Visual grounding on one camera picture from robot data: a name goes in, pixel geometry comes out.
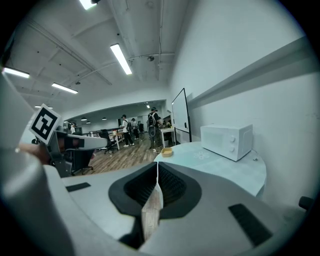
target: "black chair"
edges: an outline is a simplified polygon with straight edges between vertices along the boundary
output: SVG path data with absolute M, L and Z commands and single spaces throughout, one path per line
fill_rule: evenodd
M 94 168 L 89 166 L 89 162 L 91 160 L 92 154 L 94 153 L 94 149 L 92 150 L 71 150 L 72 157 L 72 168 L 71 175 L 74 176 L 76 172 L 81 171 L 85 168 Z
M 116 141 L 113 140 L 111 141 L 110 137 L 109 137 L 109 133 L 107 130 L 101 130 L 101 132 L 99 133 L 100 138 L 104 138 L 106 139 L 106 149 L 104 151 L 104 154 L 106 154 L 108 151 L 111 151 L 113 153 L 113 149 L 112 147 L 116 146 Z

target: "white wall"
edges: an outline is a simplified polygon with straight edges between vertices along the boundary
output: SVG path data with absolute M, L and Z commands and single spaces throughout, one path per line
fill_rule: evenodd
M 294 218 L 301 214 L 299 198 L 312 197 L 319 185 L 319 69 L 309 49 L 287 51 L 302 33 L 280 9 L 265 1 L 195 2 L 167 108 L 185 88 L 193 141 L 210 123 L 253 124 L 253 148 L 267 168 L 263 200 Z M 228 80 L 260 59 L 269 62 Z M 213 90 L 221 81 L 227 82 Z
M 118 128 L 118 120 L 103 120 L 100 122 L 94 122 L 91 124 L 77 124 L 77 127 L 82 127 L 82 133 L 88 133 L 92 131 L 99 131 L 101 129 L 112 129 L 112 128 Z
M 180 86 L 173 86 L 172 93 L 176 96 L 184 87 L 191 100 L 218 88 L 231 75 L 302 37 L 293 21 L 276 1 L 190 1 L 171 78 Z
M 104 88 L 99 88 L 98 92 L 85 87 L 81 93 L 73 95 L 66 103 L 65 111 L 61 113 L 63 120 L 116 106 L 165 100 L 169 88 L 162 82 L 132 82 L 106 85 Z

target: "round table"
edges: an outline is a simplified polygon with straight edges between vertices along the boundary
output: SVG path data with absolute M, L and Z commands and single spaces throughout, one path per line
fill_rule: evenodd
M 226 178 L 255 197 L 263 192 L 267 178 L 266 165 L 254 150 L 236 162 L 203 148 L 201 142 L 176 145 L 172 147 L 172 151 L 171 157 L 162 157 L 159 154 L 155 161 L 181 165 Z

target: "microwave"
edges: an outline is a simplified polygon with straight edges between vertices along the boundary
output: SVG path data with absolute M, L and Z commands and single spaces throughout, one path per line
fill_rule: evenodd
M 252 149 L 253 126 L 223 126 L 210 124 L 200 127 L 201 146 L 221 156 L 238 161 Z

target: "ceiling beam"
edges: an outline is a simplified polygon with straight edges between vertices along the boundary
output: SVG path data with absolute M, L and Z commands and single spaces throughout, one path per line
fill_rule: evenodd
M 81 63 L 83 66 L 85 66 L 90 71 L 94 71 L 96 68 L 93 67 L 91 64 L 89 64 L 86 60 L 84 60 L 82 57 L 80 57 L 76 52 L 68 48 L 64 43 L 59 41 L 54 35 L 52 35 L 50 32 L 48 32 L 44 27 L 42 27 L 40 24 L 38 24 L 36 21 L 32 19 L 26 20 L 28 25 L 33 28 L 35 31 L 43 35 L 45 38 L 47 38 L 49 41 L 54 43 L 58 48 L 60 48 L 62 51 L 67 53 L 69 56 L 71 56 L 73 59 L 75 59 L 77 62 Z M 112 85 L 112 83 L 107 80 L 103 75 L 97 72 L 97 75 L 105 81 L 108 85 Z

